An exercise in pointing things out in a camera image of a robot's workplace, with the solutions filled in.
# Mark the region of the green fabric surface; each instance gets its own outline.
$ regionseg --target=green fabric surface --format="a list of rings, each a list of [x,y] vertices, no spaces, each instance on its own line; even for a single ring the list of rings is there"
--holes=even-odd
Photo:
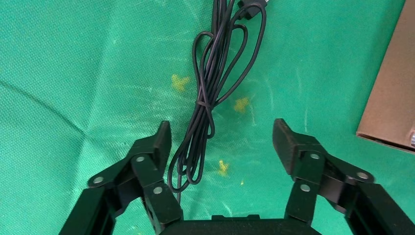
[[[193,111],[191,46],[211,0],[0,1],[0,234],[58,234],[97,172],[133,141],[172,126],[172,153]],[[270,0],[257,61],[215,108],[204,177],[185,219],[282,218],[293,184],[272,146],[275,118],[376,177],[415,220],[413,155],[355,136],[404,0]],[[242,21],[253,51],[260,18]],[[241,34],[232,39],[236,53]],[[312,225],[350,235],[321,197]],[[137,200],[115,235],[150,235]]]

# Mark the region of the brown cardboard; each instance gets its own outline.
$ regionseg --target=brown cardboard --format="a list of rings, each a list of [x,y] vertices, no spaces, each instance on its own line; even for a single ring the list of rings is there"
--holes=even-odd
[[[356,135],[415,153],[415,0],[402,9]]]

